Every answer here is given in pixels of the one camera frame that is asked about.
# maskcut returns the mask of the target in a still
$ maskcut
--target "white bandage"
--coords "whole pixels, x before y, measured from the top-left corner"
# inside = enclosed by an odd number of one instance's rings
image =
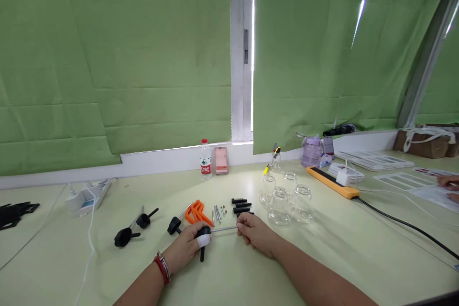
[[[199,244],[199,247],[202,248],[203,246],[206,246],[207,244],[210,243],[212,236],[210,234],[203,234],[200,237],[197,237],[197,243]]]

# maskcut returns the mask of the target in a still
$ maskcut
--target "orange plastic clip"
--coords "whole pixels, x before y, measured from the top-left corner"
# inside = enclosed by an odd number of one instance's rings
[[[185,213],[185,220],[188,221],[190,224],[194,224],[197,221],[191,218],[190,213],[193,213],[193,216],[196,219],[196,216],[194,214],[194,208],[198,205],[198,203],[199,203],[199,200],[193,203]]]
[[[201,206],[199,207],[199,214],[201,216],[201,220],[202,221],[205,221],[209,224],[210,227],[213,227],[213,224],[212,224],[212,221],[210,221],[205,215],[204,213],[202,212],[204,210],[204,204],[201,203]]]
[[[198,221],[205,221],[209,224],[209,226],[213,227],[212,221],[210,221],[204,214],[204,203],[201,203],[199,200],[197,200],[195,203],[193,203],[190,208],[185,213],[185,219],[190,223],[194,224]]]

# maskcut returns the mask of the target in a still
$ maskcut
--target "orange power strip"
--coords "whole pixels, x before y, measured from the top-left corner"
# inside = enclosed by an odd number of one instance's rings
[[[360,191],[350,187],[350,186],[343,186],[340,183],[336,182],[336,178],[330,176],[329,174],[319,170],[317,167],[307,167],[306,172],[308,172],[311,176],[321,181],[326,186],[331,187],[337,193],[341,194],[345,198],[351,199],[357,196],[360,196]]]

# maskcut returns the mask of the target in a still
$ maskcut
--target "white wall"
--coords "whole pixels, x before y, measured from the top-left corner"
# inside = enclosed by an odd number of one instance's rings
[[[335,151],[382,151],[392,149],[397,131],[374,131],[346,134],[333,141]],[[253,154],[253,143],[215,143],[228,147],[229,165],[267,163],[271,153]],[[0,177],[0,190],[29,186],[83,182],[111,177],[133,177],[164,172],[188,171],[199,168],[200,146],[162,151],[122,154],[122,164],[75,170],[45,172],[32,175]],[[282,152],[282,160],[300,159],[303,148]]]

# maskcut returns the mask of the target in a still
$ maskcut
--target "light green tabletop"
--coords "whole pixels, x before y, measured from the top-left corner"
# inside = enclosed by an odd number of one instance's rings
[[[457,158],[424,159],[391,152],[416,166],[459,172]],[[229,175],[202,180],[199,170],[146,175],[114,180],[95,212],[92,238],[96,255],[90,264],[81,305],[111,305],[142,270],[177,234],[166,229],[173,216],[192,201],[205,204],[211,218],[213,206],[225,205],[228,214],[218,227],[233,226],[232,197],[253,203],[252,210],[265,222],[266,211],[258,201],[266,164],[230,167]],[[384,219],[356,200],[347,200],[307,175],[299,161],[284,162],[285,171],[297,173],[298,182],[312,189],[316,221],[307,226],[274,228],[310,256],[355,284],[380,305],[404,305],[443,295],[459,288],[459,264],[448,253],[417,232]],[[404,193],[365,174],[360,185]],[[411,169],[398,169],[412,174]],[[0,205],[31,201],[40,207],[23,217],[16,228],[0,231],[0,264],[11,257],[33,234],[63,186],[42,186],[0,191]],[[457,213],[410,196],[442,221],[459,224]],[[87,230],[90,215],[71,219],[64,204],[66,190],[49,222],[33,241],[2,271],[2,305],[73,305],[90,256]],[[459,227],[439,222],[398,195],[362,194],[370,204],[410,222],[459,252]],[[123,249],[114,246],[116,233],[130,225],[145,205],[156,207],[148,229]],[[194,259],[163,292],[163,305],[302,305],[303,301],[281,266],[245,246],[235,230],[214,233],[203,263]]]

